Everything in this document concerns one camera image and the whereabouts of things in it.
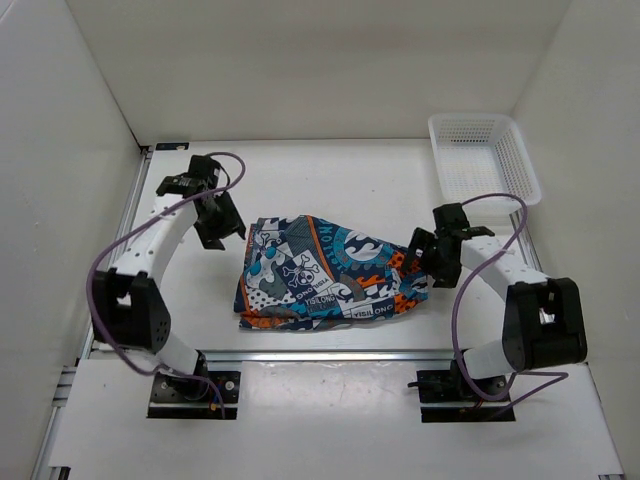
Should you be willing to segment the colourful patterned shorts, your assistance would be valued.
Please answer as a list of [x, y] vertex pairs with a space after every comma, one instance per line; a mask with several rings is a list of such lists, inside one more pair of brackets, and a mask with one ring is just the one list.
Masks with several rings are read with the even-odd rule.
[[234, 311], [245, 330], [320, 331], [388, 320], [428, 298], [405, 247], [311, 215], [249, 230]]

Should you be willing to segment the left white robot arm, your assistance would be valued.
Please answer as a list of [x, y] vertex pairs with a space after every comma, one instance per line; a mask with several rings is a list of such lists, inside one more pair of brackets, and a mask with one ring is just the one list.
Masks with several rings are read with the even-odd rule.
[[175, 388], [188, 400], [206, 395], [210, 377], [201, 353], [173, 333], [160, 287], [189, 231], [206, 250], [223, 249], [231, 235], [246, 236], [229, 194], [241, 179], [226, 172], [223, 156], [194, 155], [185, 172], [165, 177], [148, 219], [101, 252], [86, 280], [95, 339], [140, 375], [174, 376]]

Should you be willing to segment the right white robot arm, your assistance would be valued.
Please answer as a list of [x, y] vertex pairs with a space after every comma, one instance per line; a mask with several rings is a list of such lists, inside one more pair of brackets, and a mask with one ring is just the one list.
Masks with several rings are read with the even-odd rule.
[[476, 397], [485, 379], [586, 359], [580, 292], [572, 279], [552, 278], [528, 266], [489, 228], [471, 225], [460, 203], [440, 206], [433, 214], [435, 230], [414, 230], [403, 269], [417, 266], [434, 287], [460, 293], [479, 278], [505, 305], [499, 339], [454, 349], [449, 387], [455, 396]]

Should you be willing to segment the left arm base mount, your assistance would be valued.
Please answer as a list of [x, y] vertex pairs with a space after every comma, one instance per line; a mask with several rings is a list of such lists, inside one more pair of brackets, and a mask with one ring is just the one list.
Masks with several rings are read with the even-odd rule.
[[211, 369], [198, 352], [195, 375], [208, 375], [216, 386], [159, 373], [155, 376], [147, 408], [150, 419], [236, 420], [241, 387], [238, 370]]

